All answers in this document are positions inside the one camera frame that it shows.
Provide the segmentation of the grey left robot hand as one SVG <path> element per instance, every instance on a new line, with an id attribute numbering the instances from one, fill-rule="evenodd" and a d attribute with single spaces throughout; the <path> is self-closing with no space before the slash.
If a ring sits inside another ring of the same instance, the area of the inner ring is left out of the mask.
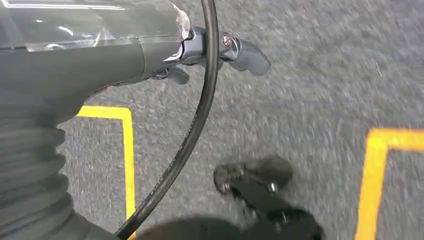
<path id="1" fill-rule="evenodd" d="M 2 24 L 0 129 L 54 128 L 95 93 L 161 76 L 165 69 L 183 82 L 178 65 L 206 64 L 206 36 L 202 27 L 177 23 L 81 32 L 39 22 Z"/>

